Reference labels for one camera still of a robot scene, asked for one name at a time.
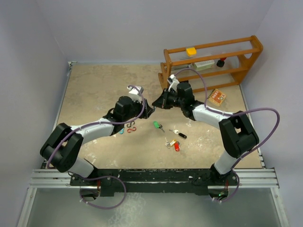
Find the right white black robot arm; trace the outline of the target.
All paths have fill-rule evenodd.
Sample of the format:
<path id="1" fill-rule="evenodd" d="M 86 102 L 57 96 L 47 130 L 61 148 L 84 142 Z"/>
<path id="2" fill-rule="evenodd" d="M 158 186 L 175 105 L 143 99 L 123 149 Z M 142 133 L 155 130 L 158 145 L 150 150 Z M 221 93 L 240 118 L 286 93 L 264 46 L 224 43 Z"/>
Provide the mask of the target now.
<path id="1" fill-rule="evenodd" d="M 186 118 L 220 130 L 224 151 L 210 168 L 211 181 L 216 185 L 223 184 L 240 157 L 259 143 L 259 137 L 246 114 L 242 111 L 236 114 L 219 113 L 218 110 L 208 108 L 205 103 L 195 99 L 187 82 L 179 83 L 177 88 L 171 90 L 164 89 L 152 105 L 161 109 L 179 107 Z"/>

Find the key with green tag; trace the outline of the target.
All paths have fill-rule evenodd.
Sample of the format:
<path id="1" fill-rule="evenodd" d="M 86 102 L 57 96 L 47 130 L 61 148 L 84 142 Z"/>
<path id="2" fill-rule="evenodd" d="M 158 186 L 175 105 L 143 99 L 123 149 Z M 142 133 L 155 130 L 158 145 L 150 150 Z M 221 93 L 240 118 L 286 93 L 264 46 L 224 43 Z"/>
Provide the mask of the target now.
<path id="1" fill-rule="evenodd" d="M 165 130 L 163 129 L 163 126 L 161 124 L 159 124 L 157 121 L 154 121 L 153 125 L 156 129 L 160 129 L 162 132 L 165 132 Z"/>

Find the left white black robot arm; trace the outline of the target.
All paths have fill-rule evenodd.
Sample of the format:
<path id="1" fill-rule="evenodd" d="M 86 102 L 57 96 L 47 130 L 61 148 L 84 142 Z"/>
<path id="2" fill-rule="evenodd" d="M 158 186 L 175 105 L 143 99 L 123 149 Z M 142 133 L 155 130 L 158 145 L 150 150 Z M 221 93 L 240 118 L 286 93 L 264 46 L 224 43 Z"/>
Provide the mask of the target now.
<path id="1" fill-rule="evenodd" d="M 147 119 L 154 112 L 147 100 L 135 101 L 122 96 L 106 115 L 99 120 L 79 126 L 58 124 L 40 149 L 40 155 L 59 172 L 80 176 L 86 185 L 97 181 L 97 169 L 87 160 L 78 157 L 82 145 L 101 137 L 119 133 L 125 124 L 136 119 Z"/>

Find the key with black tag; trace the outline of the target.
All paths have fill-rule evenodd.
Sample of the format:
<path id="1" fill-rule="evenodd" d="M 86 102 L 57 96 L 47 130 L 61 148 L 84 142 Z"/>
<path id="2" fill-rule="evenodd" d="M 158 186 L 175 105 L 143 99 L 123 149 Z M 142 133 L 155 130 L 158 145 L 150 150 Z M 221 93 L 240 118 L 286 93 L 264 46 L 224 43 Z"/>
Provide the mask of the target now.
<path id="1" fill-rule="evenodd" d="M 169 131 L 170 131 L 170 132 L 173 132 L 174 134 L 180 136 L 180 137 L 183 138 L 183 139 L 186 139 L 186 138 L 187 138 L 187 135 L 185 135 L 185 134 L 179 132 L 179 130 L 172 130 L 172 129 L 169 129 Z"/>

